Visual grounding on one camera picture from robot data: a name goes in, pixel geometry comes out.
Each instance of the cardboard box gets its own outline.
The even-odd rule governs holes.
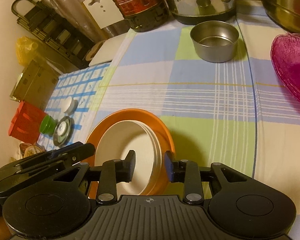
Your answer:
[[[45,110],[47,103],[58,83],[58,75],[32,60],[24,68],[19,82],[16,83],[10,97],[23,100]]]

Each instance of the green cup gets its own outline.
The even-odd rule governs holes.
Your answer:
[[[52,135],[56,126],[57,122],[50,115],[47,114],[40,124],[39,132],[43,134]]]

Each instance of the red plastic container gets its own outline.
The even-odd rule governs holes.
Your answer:
[[[46,115],[41,109],[21,101],[11,120],[9,136],[26,143],[36,143],[40,135],[40,124]]]

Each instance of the checkered tablecloth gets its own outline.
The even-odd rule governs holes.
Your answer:
[[[74,131],[68,145],[77,141],[85,142],[88,136],[86,128],[90,128],[90,125],[87,125],[87,119],[91,114],[89,110],[92,99],[109,65],[110,63],[99,64],[59,77],[59,82],[53,91],[45,112],[54,119],[60,120],[66,115],[61,112],[63,100],[68,96],[72,96],[76,100],[77,108],[70,115],[74,120]],[[38,144],[45,147],[47,151],[57,148],[53,145],[52,137],[48,135],[41,134]]]
[[[143,108],[169,128],[178,159],[200,166],[223,162],[287,194],[298,216],[290,236],[300,240],[300,103],[278,80],[273,39],[285,31],[261,2],[238,3],[230,20],[240,33],[232,61],[201,60],[177,21],[147,32],[129,31],[93,99],[92,130],[123,108]],[[171,184],[167,194],[181,193]],[[209,189],[204,185],[205,196]]]

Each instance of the pink bowl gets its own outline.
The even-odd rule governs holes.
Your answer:
[[[300,101],[300,34],[287,33],[276,36],[270,56],[278,77]]]

